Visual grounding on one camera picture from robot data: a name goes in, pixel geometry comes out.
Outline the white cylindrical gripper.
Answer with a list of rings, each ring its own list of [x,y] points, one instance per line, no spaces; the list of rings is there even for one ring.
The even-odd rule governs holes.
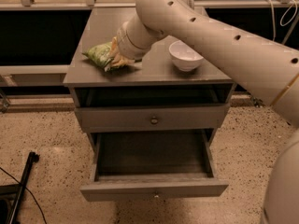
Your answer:
[[[111,48],[108,54],[109,58],[113,58],[110,68],[120,68],[125,65],[134,63],[134,60],[140,60],[146,54],[144,49],[136,47],[129,39],[128,34],[123,27],[117,32],[111,41]]]

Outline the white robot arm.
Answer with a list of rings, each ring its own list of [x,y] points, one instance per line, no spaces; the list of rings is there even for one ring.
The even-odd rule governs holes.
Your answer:
[[[171,35],[299,127],[298,50],[203,16],[193,0],[136,0],[135,10],[112,42],[117,61],[139,60]],[[261,224],[299,224],[299,130],[275,162]]]

